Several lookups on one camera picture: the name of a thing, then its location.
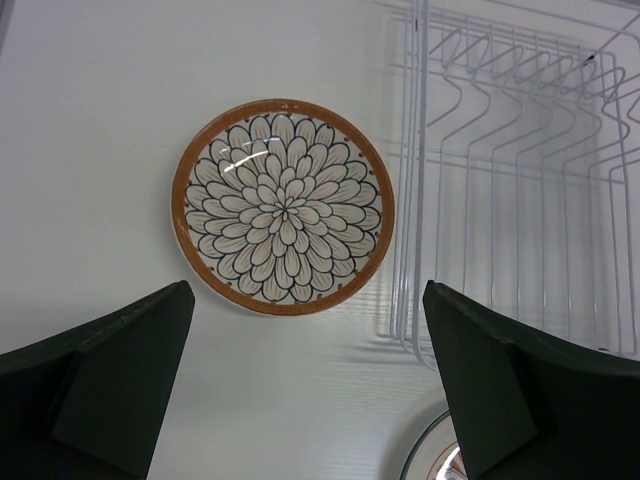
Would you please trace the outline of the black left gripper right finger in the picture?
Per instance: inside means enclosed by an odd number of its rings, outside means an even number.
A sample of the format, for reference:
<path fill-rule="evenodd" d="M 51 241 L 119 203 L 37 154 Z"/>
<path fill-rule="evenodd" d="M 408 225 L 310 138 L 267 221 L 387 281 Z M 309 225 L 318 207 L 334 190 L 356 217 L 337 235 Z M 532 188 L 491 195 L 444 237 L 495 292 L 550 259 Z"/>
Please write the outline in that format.
<path fill-rule="evenodd" d="M 639 364 L 429 281 L 426 323 L 471 479 L 636 479 Z"/>

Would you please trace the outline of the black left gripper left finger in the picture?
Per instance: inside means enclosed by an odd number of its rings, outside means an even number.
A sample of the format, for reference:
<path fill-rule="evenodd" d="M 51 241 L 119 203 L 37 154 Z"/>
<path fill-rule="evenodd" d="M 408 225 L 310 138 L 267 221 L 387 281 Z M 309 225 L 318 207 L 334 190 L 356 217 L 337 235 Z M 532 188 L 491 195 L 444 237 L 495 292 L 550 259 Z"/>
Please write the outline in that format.
<path fill-rule="evenodd" d="M 194 306 L 179 281 L 2 354 L 2 478 L 146 478 Z"/>

